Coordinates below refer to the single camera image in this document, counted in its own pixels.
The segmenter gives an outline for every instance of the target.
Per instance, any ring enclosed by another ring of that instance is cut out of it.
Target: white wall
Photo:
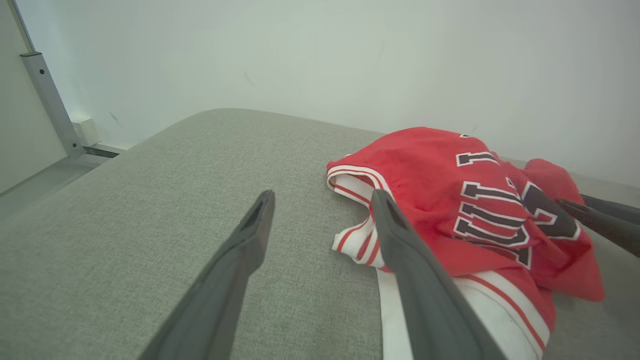
[[[106,143],[238,107],[460,131],[640,186],[638,0],[19,4],[71,116]]]
[[[26,52],[0,0],[0,193],[67,156],[22,64]]]

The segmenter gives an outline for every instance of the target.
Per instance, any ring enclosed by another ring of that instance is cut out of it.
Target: black number
[[[471,199],[479,199],[485,197],[488,199],[497,199],[503,201],[515,202],[522,205],[522,201],[517,194],[498,189],[482,186],[480,183],[474,183],[472,181],[465,181],[462,184],[462,195],[470,197]]]
[[[492,243],[502,245],[503,247],[525,245],[529,241],[529,233],[527,233],[524,226],[521,226],[518,229],[518,232],[514,237],[509,238],[507,236],[493,234],[487,230],[481,229],[463,217],[458,217],[456,225],[454,226],[454,231],[465,237],[490,241]]]
[[[576,240],[580,226],[535,184],[528,181],[522,192],[522,203],[533,214],[533,222],[548,238]],[[548,220],[540,220],[545,215]]]
[[[526,220],[526,218],[508,217],[506,215],[492,213],[491,211],[473,204],[467,204],[466,202],[463,202],[460,206],[460,212],[469,217],[479,217],[493,225],[510,229],[518,229]]]
[[[493,155],[488,151],[483,152],[465,152],[463,154],[456,155],[456,161],[459,167],[473,164],[476,161],[491,161],[496,164],[500,164]]]

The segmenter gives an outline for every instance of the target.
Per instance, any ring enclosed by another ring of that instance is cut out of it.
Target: floor
[[[84,154],[61,160],[0,195],[0,222],[19,216],[110,158]]]

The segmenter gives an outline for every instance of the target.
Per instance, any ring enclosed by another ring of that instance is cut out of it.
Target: metal frame
[[[8,0],[8,3],[19,25],[24,45],[29,51],[26,54],[21,54],[20,57],[29,73],[31,82],[33,82],[33,86],[38,92],[40,101],[44,106],[44,110],[47,112],[47,116],[49,116],[53,128],[56,130],[62,147],[70,158],[78,158],[84,154],[84,149],[80,144],[80,138],[76,134],[76,130],[74,130],[71,119],[69,119],[67,109],[65,109],[65,105],[62,103],[56,84],[53,82],[53,78],[49,73],[47,63],[44,61],[42,53],[35,51],[33,42],[31,41],[31,37],[29,36],[29,32],[27,31],[27,27],[15,0]]]

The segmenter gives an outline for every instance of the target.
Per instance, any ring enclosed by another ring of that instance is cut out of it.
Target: gray fabric surface
[[[258,194],[276,191],[235,358],[379,358],[372,268],[331,251],[365,209],[325,166],[380,134],[249,110],[162,131],[0,225],[0,358],[134,358]],[[607,299],[556,295],[545,359],[640,354],[640,264],[594,237]]]

